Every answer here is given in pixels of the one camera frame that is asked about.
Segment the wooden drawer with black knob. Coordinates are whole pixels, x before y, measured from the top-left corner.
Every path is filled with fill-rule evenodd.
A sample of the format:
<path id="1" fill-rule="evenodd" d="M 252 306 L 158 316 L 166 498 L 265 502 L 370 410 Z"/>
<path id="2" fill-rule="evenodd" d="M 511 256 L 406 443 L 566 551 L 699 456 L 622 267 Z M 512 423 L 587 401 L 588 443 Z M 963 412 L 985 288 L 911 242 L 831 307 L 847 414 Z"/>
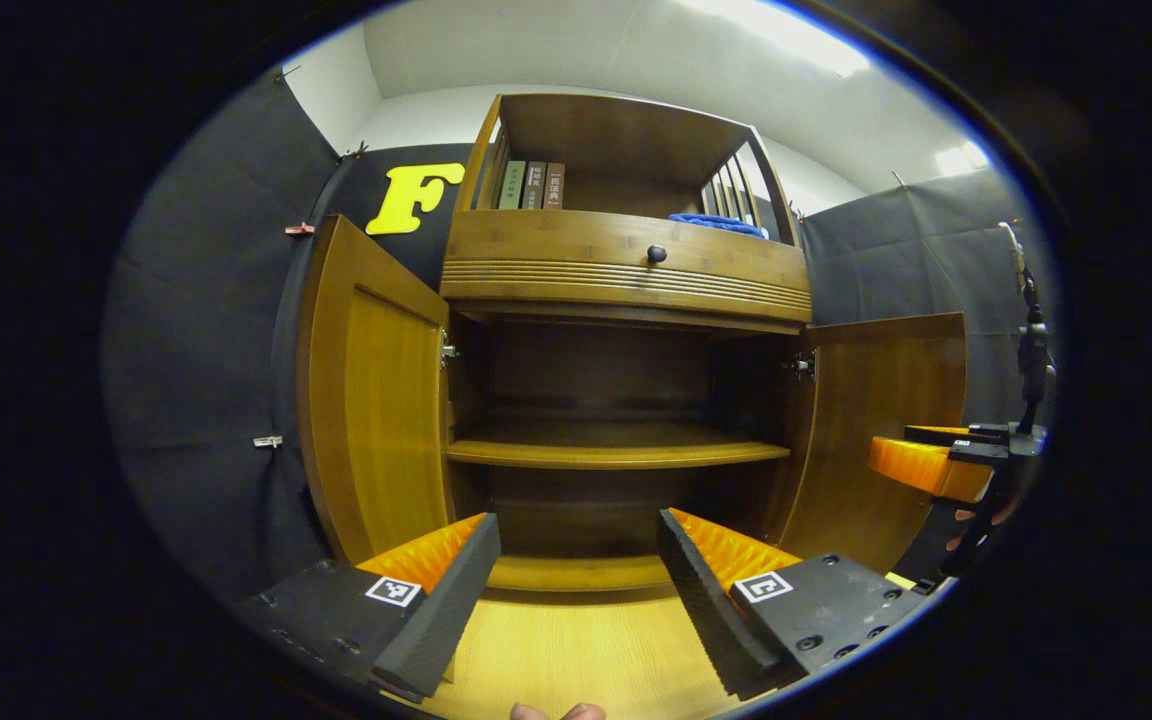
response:
<path id="1" fill-rule="evenodd" d="M 575 210 L 457 211 L 445 300 L 645 306 L 812 323 L 797 247 L 670 220 Z"/>

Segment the long ceiling light panel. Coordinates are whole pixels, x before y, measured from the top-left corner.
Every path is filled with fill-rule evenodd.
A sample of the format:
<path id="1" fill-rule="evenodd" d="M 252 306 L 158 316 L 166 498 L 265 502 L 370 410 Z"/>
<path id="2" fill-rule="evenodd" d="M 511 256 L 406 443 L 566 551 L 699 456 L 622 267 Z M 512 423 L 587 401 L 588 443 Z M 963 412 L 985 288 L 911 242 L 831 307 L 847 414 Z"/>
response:
<path id="1" fill-rule="evenodd" d="M 870 68 L 867 55 L 824 31 L 809 18 L 773 0 L 675 0 L 695 12 L 723 18 L 742 32 L 768 41 L 776 50 L 799 58 L 838 78 Z"/>

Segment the wooden shoe cabinet door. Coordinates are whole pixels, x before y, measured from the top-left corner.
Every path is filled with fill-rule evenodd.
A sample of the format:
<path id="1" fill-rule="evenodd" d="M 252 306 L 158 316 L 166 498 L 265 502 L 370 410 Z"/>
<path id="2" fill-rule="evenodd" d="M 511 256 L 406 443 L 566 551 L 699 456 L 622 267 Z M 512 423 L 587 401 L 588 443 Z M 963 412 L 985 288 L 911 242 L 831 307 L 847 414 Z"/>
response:
<path id="1" fill-rule="evenodd" d="M 317 228 L 296 338 L 300 442 L 335 559 L 361 564 L 448 524 L 448 302 L 348 218 Z"/>
<path id="2" fill-rule="evenodd" d="M 801 559 L 838 553 L 895 569 L 929 518 L 916 488 L 869 468 L 877 435 L 905 425 L 956 427 L 967 397 L 961 313 L 904 316 L 806 328 L 791 342 L 782 462 L 765 537 Z"/>

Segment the wooden double-door shoe cabinet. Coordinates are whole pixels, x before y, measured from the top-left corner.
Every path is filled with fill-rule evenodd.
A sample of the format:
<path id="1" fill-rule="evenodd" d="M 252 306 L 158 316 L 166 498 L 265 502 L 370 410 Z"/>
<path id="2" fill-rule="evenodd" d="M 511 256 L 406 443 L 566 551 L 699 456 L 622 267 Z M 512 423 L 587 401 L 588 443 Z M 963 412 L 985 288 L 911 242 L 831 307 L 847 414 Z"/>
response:
<path id="1" fill-rule="evenodd" d="M 467 162 L 317 223 L 297 340 L 308 488 L 362 564 L 493 514 L 509 591 L 666 582 L 675 507 L 895 569 L 929 498 L 874 435 L 963 420 L 963 314 L 828 325 L 755 127 L 500 94 Z"/>

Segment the black backdrop cloth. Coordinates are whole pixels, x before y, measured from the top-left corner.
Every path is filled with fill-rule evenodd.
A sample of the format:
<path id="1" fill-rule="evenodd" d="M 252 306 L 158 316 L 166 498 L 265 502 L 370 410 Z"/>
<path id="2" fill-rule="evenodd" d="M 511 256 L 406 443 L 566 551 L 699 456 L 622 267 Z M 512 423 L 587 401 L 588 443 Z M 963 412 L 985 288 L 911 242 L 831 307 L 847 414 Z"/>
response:
<path id="1" fill-rule="evenodd" d="M 509 86 L 493 131 L 513 156 L 556 151 L 576 185 L 628 215 L 628 188 L 658 174 L 664 143 L 698 158 L 713 131 L 684 136 L 679 111 L 614 94 Z M 288 88 L 256 83 L 183 143 L 147 188 L 111 274 L 100 356 L 111 433 L 132 491 L 166 547 L 214 594 L 238 598 L 328 552 L 303 469 L 296 411 L 301 295 L 317 228 L 343 215 L 364 228 L 397 191 L 385 169 L 471 162 L 485 88 L 384 101 L 358 158 L 335 156 Z M 440 291 L 457 183 L 445 181 L 420 228 L 376 234 Z M 1024 310 L 1011 297 L 1011 223 L 1051 287 L 1047 234 L 1020 183 L 998 168 L 929 179 L 809 215 L 796 232 L 812 323 L 788 331 L 904 316 L 961 313 L 964 418 L 1014 414 L 1009 350 Z M 285 227 L 314 225 L 310 237 Z M 282 435 L 279 448 L 252 439 Z"/>

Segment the small ceiling light panel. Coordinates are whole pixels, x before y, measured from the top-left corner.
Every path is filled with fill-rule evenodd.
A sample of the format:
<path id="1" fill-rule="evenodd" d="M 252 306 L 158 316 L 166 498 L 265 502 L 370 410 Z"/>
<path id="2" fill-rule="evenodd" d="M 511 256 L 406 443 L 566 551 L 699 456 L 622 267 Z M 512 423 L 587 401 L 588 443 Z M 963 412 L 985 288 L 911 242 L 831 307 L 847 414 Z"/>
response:
<path id="1" fill-rule="evenodd" d="M 952 177 L 986 169 L 991 160 L 977 142 L 964 141 L 957 146 L 935 152 L 934 164 L 941 176 Z"/>

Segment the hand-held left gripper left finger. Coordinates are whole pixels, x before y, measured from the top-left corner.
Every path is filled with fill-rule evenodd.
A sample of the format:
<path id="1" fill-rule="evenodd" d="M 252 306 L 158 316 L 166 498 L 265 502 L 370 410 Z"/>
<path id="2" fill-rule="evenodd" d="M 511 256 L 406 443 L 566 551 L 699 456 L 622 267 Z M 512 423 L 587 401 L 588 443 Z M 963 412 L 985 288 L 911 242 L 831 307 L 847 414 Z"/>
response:
<path id="1" fill-rule="evenodd" d="M 499 556 L 497 515 L 480 511 L 361 564 L 316 562 L 238 602 L 236 614 L 339 688 L 425 702 Z"/>

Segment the blue folded towel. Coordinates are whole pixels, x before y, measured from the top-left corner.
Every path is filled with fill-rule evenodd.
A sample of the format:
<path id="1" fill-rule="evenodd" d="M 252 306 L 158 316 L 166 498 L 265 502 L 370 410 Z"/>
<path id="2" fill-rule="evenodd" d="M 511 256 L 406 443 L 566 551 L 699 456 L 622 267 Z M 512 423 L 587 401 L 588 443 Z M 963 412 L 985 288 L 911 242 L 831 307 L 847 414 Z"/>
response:
<path id="1" fill-rule="evenodd" d="M 719 229 L 719 232 L 733 232 L 738 234 L 745 234 L 745 236 L 751 236 L 755 238 L 763 238 L 763 240 L 771 238 L 770 232 L 767 232 L 767 229 L 760 228 L 759 225 L 741 222 L 741 220 L 726 217 L 694 214 L 694 213 L 675 213 L 668 215 L 668 219 L 672 220 L 672 222 L 702 225 L 702 227 Z"/>

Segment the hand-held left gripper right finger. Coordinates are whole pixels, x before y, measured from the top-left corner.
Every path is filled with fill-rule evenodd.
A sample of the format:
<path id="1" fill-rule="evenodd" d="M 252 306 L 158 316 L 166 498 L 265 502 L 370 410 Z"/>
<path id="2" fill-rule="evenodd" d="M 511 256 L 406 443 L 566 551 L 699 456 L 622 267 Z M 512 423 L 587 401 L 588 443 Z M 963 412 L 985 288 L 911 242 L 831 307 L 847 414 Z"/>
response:
<path id="1" fill-rule="evenodd" d="M 740 700 L 844 662 L 925 601 L 838 553 L 799 559 L 690 511 L 658 511 L 655 533 L 710 665 Z"/>

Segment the wooden inner shelf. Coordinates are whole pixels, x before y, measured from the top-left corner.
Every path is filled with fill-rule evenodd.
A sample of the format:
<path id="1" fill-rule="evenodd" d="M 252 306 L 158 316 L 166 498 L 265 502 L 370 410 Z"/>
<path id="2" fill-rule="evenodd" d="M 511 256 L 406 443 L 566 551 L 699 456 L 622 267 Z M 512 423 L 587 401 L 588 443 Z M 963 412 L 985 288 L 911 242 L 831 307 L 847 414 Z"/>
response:
<path id="1" fill-rule="evenodd" d="M 761 442 L 637 447 L 454 442 L 445 456 L 454 462 L 543 470 L 664 470 L 708 468 L 778 460 L 790 448 Z"/>

